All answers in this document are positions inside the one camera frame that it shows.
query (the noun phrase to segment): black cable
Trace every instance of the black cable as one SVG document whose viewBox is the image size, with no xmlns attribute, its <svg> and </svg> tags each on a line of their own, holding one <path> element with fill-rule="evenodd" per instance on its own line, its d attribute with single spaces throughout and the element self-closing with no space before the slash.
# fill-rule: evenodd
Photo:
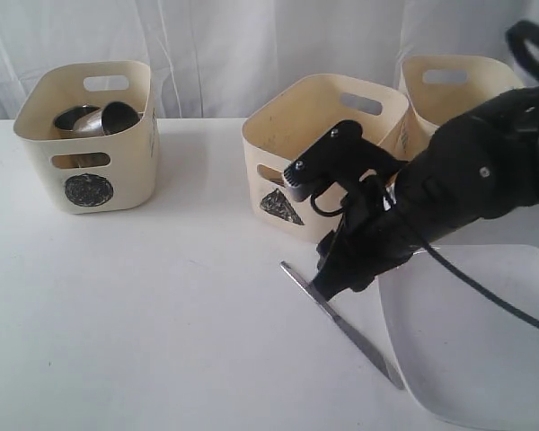
<svg viewBox="0 0 539 431">
<path fill-rule="evenodd" d="M 395 212 L 395 214 L 397 214 L 400 217 L 400 219 L 402 220 L 402 223 L 411 231 L 411 233 L 413 233 L 417 237 L 417 240 L 420 242 L 421 247 L 425 249 L 425 251 L 429 254 L 429 256 L 435 259 L 438 263 L 440 263 L 445 269 L 451 272 L 454 276 L 456 276 L 457 278 L 465 282 L 467 285 L 475 289 L 477 292 L 485 296 L 492 303 L 496 304 L 498 307 L 501 307 L 506 312 L 513 314 L 515 317 L 517 317 L 521 321 L 524 321 L 525 323 L 528 323 L 531 326 L 535 326 L 537 329 L 539 329 L 538 319 L 536 319 L 530 314 L 527 314 L 526 312 L 522 310 L 519 310 L 516 306 L 512 305 L 511 303 L 508 303 L 507 301 L 495 295 L 493 292 L 491 292 L 491 290 L 485 288 L 480 283 L 475 281 L 473 278 L 469 277 L 461 269 L 456 267 L 453 263 L 451 263 L 449 260 L 444 258 L 437 250 L 435 250 L 431 246 L 431 244 L 429 244 L 429 242 L 425 238 L 423 238 L 423 235 L 421 235 L 419 231 L 409 223 L 409 221 L 399 211 L 399 209 L 397 209 L 395 201 L 387 192 L 385 185 L 379 179 L 377 180 L 382 189 L 382 193 L 384 194 L 384 198 L 389 204 L 389 207 Z"/>
<path fill-rule="evenodd" d="M 315 211 L 317 214 L 319 214 L 322 217 L 336 217 L 336 216 L 339 216 L 340 214 L 343 214 L 343 212 L 345 211 L 344 207 L 340 207 L 336 209 L 335 211 L 323 211 L 321 208 L 319 208 L 315 200 L 318 199 L 318 197 L 320 197 L 321 195 L 322 195 L 321 193 L 320 194 L 314 193 L 309 198 L 309 204 L 312 206 L 313 211 Z"/>
</svg>

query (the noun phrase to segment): basket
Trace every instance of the basket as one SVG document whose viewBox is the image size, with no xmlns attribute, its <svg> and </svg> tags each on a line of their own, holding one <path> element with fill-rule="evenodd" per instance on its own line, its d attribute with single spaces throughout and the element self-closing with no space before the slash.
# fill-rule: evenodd
<svg viewBox="0 0 539 431">
<path fill-rule="evenodd" d="M 127 88 L 89 91 L 84 80 L 120 76 Z M 123 101 L 140 121 L 115 135 L 62 139 L 53 125 L 65 110 Z M 46 73 L 13 126 L 51 200 L 68 213 L 135 207 L 153 193 L 158 153 L 151 71 L 137 61 L 86 63 Z"/>
<path fill-rule="evenodd" d="M 448 120 L 523 83 L 509 66 L 477 56 L 416 56 L 402 63 L 400 91 L 411 101 L 405 155 L 427 148 L 436 129 Z"/>
<path fill-rule="evenodd" d="M 363 106 L 378 105 L 368 113 Z M 292 85 L 243 124 L 243 148 L 254 214 L 287 233 L 320 241 L 340 217 L 317 215 L 287 195 L 281 173 L 305 149 L 343 119 L 363 128 L 363 137 L 402 157 L 400 134 L 409 108 L 400 92 L 342 75 L 311 75 Z M 317 199 L 325 211 L 339 207 L 345 190 L 334 185 Z"/>
</svg>

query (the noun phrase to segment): white plastic tray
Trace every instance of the white plastic tray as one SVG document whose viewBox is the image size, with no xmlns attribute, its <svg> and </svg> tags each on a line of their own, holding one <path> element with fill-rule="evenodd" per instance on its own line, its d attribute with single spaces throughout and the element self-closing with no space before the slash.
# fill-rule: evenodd
<svg viewBox="0 0 539 431">
<path fill-rule="evenodd" d="M 440 251 L 539 319 L 539 250 Z M 465 427 L 539 430 L 539 330 L 501 310 L 422 252 L 379 278 L 393 349 L 413 398 Z"/>
</svg>

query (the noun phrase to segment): table surface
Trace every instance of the table surface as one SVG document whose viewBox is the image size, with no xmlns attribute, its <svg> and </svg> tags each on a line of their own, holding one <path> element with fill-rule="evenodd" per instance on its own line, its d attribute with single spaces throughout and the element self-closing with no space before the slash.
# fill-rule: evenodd
<svg viewBox="0 0 539 431">
<path fill-rule="evenodd" d="M 0 431 L 453 430 L 282 273 L 314 246 L 250 209 L 242 119 L 161 119 L 153 197 L 67 215 L 0 121 Z M 539 246 L 539 207 L 452 243 Z M 377 284 L 334 305 L 389 357 Z"/>
</svg>

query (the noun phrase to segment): white curtain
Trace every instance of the white curtain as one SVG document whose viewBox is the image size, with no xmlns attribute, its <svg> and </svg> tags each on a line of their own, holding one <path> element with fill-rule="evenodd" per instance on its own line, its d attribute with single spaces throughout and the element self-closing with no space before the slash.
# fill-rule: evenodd
<svg viewBox="0 0 539 431">
<path fill-rule="evenodd" d="M 322 72 L 396 85 L 411 54 L 511 64 L 504 31 L 539 0 L 0 0 L 0 119 L 49 69 L 135 59 L 160 117 L 247 117 Z"/>
</svg>

